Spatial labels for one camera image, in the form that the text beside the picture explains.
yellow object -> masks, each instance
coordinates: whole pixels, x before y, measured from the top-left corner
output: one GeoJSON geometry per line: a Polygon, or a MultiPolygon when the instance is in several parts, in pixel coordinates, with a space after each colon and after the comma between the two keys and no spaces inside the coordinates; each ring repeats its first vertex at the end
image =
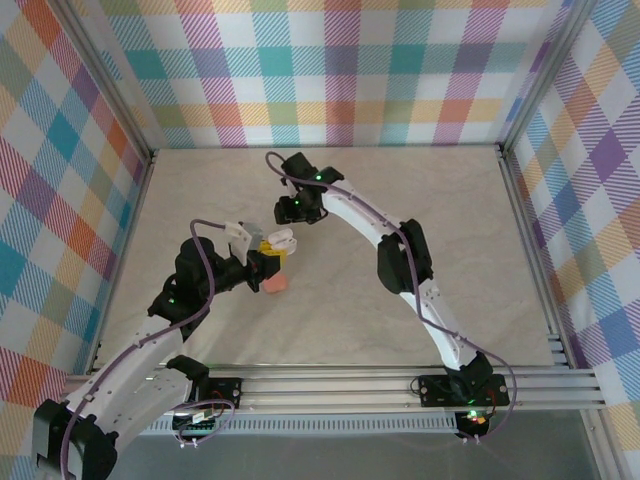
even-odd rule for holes
{"type": "Polygon", "coordinates": [[[287,252],[285,250],[275,250],[268,241],[263,240],[258,247],[258,252],[271,257],[280,257],[280,268],[284,267],[284,262],[287,259],[287,252]]]}

beige marble surface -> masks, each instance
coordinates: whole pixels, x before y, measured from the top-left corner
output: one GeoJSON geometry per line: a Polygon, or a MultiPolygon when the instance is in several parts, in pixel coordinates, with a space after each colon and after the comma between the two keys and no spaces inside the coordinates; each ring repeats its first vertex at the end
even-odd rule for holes
{"type": "MultiPolygon", "coordinates": [[[[173,272],[189,221],[253,221],[279,227],[284,188],[266,150],[160,153],[104,331],[98,364],[129,338],[173,272]]],[[[287,156],[297,150],[281,149],[287,156]]],[[[421,222],[436,279],[470,338],[515,365],[551,364],[546,324],[490,147],[310,149],[372,202],[421,222]]],[[[247,286],[215,298],[184,347],[207,363],[441,364],[409,306],[376,275],[371,245],[337,217],[293,226],[286,292],[247,286]]],[[[200,233],[226,252],[221,233],[200,233]]]]}

plaid wallpaper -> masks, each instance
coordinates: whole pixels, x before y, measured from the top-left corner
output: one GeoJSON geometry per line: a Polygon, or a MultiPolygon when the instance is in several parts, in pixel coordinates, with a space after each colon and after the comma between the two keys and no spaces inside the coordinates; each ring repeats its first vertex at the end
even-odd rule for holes
{"type": "Polygon", "coordinates": [[[74,0],[154,146],[493,143],[573,0],[74,0]]]}
{"type": "Polygon", "coordinates": [[[640,1],[600,0],[516,148],[560,314],[640,478],[640,1]]]}
{"type": "Polygon", "coordinates": [[[143,162],[45,0],[0,3],[0,479],[80,373],[143,162]]]}

purple cable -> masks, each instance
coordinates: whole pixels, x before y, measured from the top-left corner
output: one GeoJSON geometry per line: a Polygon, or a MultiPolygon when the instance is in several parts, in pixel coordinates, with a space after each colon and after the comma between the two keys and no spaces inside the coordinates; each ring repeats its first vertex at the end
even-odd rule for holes
{"type": "Polygon", "coordinates": [[[281,170],[273,166],[273,164],[271,163],[271,160],[269,160],[269,157],[271,155],[279,158],[283,162],[285,161],[285,159],[284,157],[282,157],[282,155],[273,151],[269,151],[265,155],[265,161],[267,162],[267,166],[280,177],[284,178],[285,180],[289,180],[290,182],[293,182],[293,183],[298,183],[301,185],[310,185],[313,187],[323,187],[323,188],[326,188],[327,190],[332,190],[334,192],[337,192],[340,195],[344,196],[345,198],[348,198],[349,200],[353,201],[355,204],[362,207],[366,212],[368,212],[377,220],[381,221],[383,224],[388,226],[391,230],[393,230],[394,233],[398,235],[398,237],[400,237],[400,240],[402,241],[402,244],[404,245],[404,248],[407,252],[407,258],[409,258],[409,270],[411,272],[411,281],[413,283],[413,294],[416,297],[416,313],[418,314],[418,318],[420,319],[420,321],[422,321],[423,323],[426,323],[432,328],[435,328],[436,330],[439,330],[441,332],[446,333],[447,335],[450,335],[456,340],[458,339],[461,340],[463,343],[467,344],[468,346],[475,349],[476,351],[484,353],[486,356],[497,360],[502,365],[504,365],[504,367],[509,372],[509,375],[511,375],[511,378],[513,379],[513,398],[511,399],[509,408],[507,409],[507,412],[505,413],[505,416],[502,419],[502,421],[490,433],[487,433],[484,436],[484,438],[485,439],[489,438],[490,436],[495,435],[498,431],[500,431],[504,427],[504,425],[507,423],[507,420],[511,416],[511,413],[513,412],[513,409],[516,405],[516,398],[518,397],[518,384],[516,380],[516,374],[511,368],[511,366],[498,355],[491,353],[488,350],[485,350],[484,348],[480,347],[479,345],[476,345],[471,340],[468,340],[467,338],[462,337],[458,332],[453,332],[447,328],[441,327],[440,325],[437,325],[431,322],[430,320],[427,320],[426,318],[424,318],[424,316],[422,315],[422,307],[420,305],[420,289],[418,285],[418,273],[416,271],[416,265],[413,260],[413,254],[411,253],[411,246],[409,245],[409,241],[407,240],[407,237],[405,236],[405,234],[400,230],[400,228],[389,223],[389,221],[385,218],[384,215],[378,212],[375,208],[373,208],[367,202],[357,197],[356,195],[353,195],[350,192],[344,190],[343,188],[336,187],[335,185],[331,185],[329,183],[316,182],[314,180],[300,180],[299,178],[295,178],[290,175],[287,175],[286,173],[282,172],[281,170]]]}
{"type": "MultiPolygon", "coordinates": [[[[211,432],[208,435],[205,435],[204,437],[202,437],[199,440],[196,440],[194,446],[198,446],[201,443],[204,443],[208,440],[211,440],[213,437],[215,437],[216,435],[218,435],[222,430],[224,430],[225,428],[227,428],[229,426],[229,423],[231,423],[231,420],[233,420],[234,415],[236,414],[236,406],[233,402],[231,402],[230,400],[226,400],[224,398],[213,398],[211,400],[202,400],[199,402],[192,402],[192,403],[182,403],[180,405],[178,405],[177,407],[174,408],[174,410],[177,410],[178,408],[192,408],[192,407],[203,407],[205,405],[226,405],[227,407],[229,407],[231,409],[231,413],[229,414],[229,418],[227,418],[225,420],[225,422],[220,425],[218,428],[216,428],[213,432],[211,432]]],[[[188,445],[188,443],[186,442],[186,440],[184,438],[182,438],[182,432],[184,431],[185,428],[187,428],[188,425],[183,425],[182,427],[180,427],[180,429],[178,430],[178,440],[180,440],[180,442],[182,444],[188,445]]]]}
{"type": "MultiPolygon", "coordinates": [[[[190,317],[182,320],[181,322],[176,323],[175,325],[171,325],[170,327],[160,330],[159,332],[156,332],[153,335],[149,335],[148,337],[145,337],[143,340],[140,340],[138,347],[136,347],[135,345],[130,345],[125,350],[123,350],[122,353],[120,353],[120,355],[118,355],[116,359],[109,364],[108,367],[106,367],[103,371],[101,371],[98,374],[98,377],[95,379],[93,386],[87,391],[87,395],[93,395],[94,393],[96,393],[98,391],[98,388],[100,388],[100,385],[102,385],[102,383],[109,376],[109,374],[113,372],[113,370],[115,370],[115,368],[120,363],[122,363],[122,361],[128,355],[130,355],[131,352],[135,351],[137,348],[141,348],[145,344],[151,342],[152,340],[157,339],[158,337],[161,337],[166,333],[177,330],[178,328],[182,328],[188,323],[193,322],[196,318],[200,317],[200,315],[202,315],[211,306],[211,302],[213,302],[213,296],[215,295],[213,271],[211,270],[211,265],[209,265],[209,261],[207,260],[207,255],[204,251],[204,248],[202,248],[202,243],[200,243],[198,234],[196,233],[196,225],[198,224],[207,225],[209,227],[223,229],[223,230],[225,227],[220,223],[213,223],[213,222],[208,222],[206,220],[200,220],[200,219],[192,220],[191,223],[189,224],[189,229],[191,230],[191,236],[193,237],[193,241],[196,244],[196,249],[198,250],[198,254],[202,259],[202,263],[204,264],[204,269],[207,272],[207,278],[209,279],[209,296],[207,297],[207,301],[200,308],[200,310],[198,310],[196,313],[194,313],[190,317]]],[[[88,403],[87,400],[83,398],[82,401],[78,404],[78,408],[76,408],[76,410],[71,415],[71,419],[69,420],[67,428],[64,431],[64,436],[62,437],[62,446],[60,449],[60,473],[62,474],[63,480],[70,480],[69,447],[71,442],[71,430],[73,429],[73,426],[78,421],[78,418],[80,417],[80,412],[82,412],[82,409],[84,409],[84,407],[87,406],[87,403],[88,403]]]]}

